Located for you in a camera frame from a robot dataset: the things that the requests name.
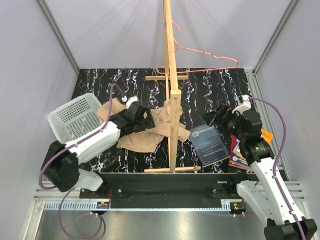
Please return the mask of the pink wire hanger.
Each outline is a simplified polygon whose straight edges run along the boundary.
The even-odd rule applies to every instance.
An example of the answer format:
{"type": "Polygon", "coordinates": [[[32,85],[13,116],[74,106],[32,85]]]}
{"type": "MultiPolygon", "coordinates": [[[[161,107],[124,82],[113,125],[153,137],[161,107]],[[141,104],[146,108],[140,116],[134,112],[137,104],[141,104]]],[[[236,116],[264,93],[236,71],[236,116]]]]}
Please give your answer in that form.
{"type": "Polygon", "coordinates": [[[223,56],[207,50],[195,49],[183,45],[174,33],[180,30],[174,21],[164,22],[164,60],[155,70],[160,75],[166,75],[174,68],[198,68],[199,72],[236,69],[240,66],[237,59],[223,56]]]}

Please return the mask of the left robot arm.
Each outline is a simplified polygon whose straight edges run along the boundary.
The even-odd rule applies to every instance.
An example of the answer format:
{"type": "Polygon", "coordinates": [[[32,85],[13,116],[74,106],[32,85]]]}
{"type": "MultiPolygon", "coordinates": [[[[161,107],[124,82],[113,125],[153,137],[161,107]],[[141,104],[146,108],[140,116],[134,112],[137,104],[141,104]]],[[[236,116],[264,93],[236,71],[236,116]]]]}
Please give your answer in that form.
{"type": "Polygon", "coordinates": [[[108,193],[108,186],[100,174],[79,166],[114,146],[120,139],[133,133],[153,129],[155,122],[151,109],[132,101],[96,129],[78,139],[50,144],[40,174],[46,176],[55,188],[64,193],[73,188],[90,190],[97,198],[108,193]]]}

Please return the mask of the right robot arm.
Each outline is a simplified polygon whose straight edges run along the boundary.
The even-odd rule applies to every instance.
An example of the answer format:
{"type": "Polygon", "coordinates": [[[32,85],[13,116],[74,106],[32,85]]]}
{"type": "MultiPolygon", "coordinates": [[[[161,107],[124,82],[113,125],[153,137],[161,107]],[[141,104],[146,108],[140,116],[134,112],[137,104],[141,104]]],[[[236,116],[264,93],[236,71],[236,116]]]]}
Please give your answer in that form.
{"type": "Polygon", "coordinates": [[[241,155],[255,173],[264,190],[246,176],[233,178],[228,195],[245,200],[264,226],[267,240],[310,240],[318,227],[297,207],[285,185],[270,145],[262,138],[262,120],[253,108],[232,108],[225,104],[201,115],[205,123],[239,140],[241,155]]]}

